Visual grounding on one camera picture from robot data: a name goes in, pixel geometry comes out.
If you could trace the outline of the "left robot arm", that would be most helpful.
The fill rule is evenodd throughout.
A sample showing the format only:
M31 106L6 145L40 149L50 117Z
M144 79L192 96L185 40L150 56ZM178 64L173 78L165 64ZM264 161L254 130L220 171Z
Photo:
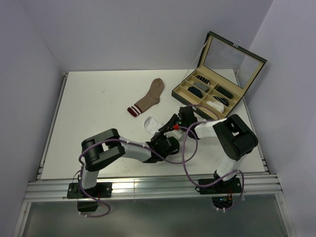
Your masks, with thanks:
M119 135L115 128L89 137L81 143L81 171L78 191L84 197L91 197L96 192L99 171L114 161L131 158L141 163L157 163L180 150L177 138L157 132L149 142L138 143Z

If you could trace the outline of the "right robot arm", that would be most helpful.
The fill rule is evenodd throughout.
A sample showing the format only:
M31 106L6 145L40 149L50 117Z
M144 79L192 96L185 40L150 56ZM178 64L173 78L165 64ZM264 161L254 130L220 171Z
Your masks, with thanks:
M210 184L198 184L190 177L186 168L186 162L182 160L185 174L191 183L199 188L214 186L218 192L225 192L231 186L231 180L235 179L244 158L258 146L258 139L253 131L245 124L239 115L233 114L220 120L198 121L194 115L192 106L181 107L179 114L164 125L158 127L156 132L166 134L171 132L175 137L178 130L186 129L186 136L190 133L196 139L215 137L218 139L225 153L221 164L214 172L215 180Z

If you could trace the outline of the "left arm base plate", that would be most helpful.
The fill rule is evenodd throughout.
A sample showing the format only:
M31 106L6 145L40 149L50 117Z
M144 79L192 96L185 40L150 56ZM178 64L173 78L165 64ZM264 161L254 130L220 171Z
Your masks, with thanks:
M112 195L112 183L97 183L95 187L85 190L94 198L110 198ZM87 195L80 189L78 183L70 183L67 192L68 199L87 198Z

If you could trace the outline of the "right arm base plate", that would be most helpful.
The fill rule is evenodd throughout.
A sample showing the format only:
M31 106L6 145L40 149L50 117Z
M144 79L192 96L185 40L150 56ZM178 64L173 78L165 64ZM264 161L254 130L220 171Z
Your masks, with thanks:
M238 177L233 177L229 181L219 181L210 187L195 187L195 190L201 195L207 194L236 194L242 191L242 185Z

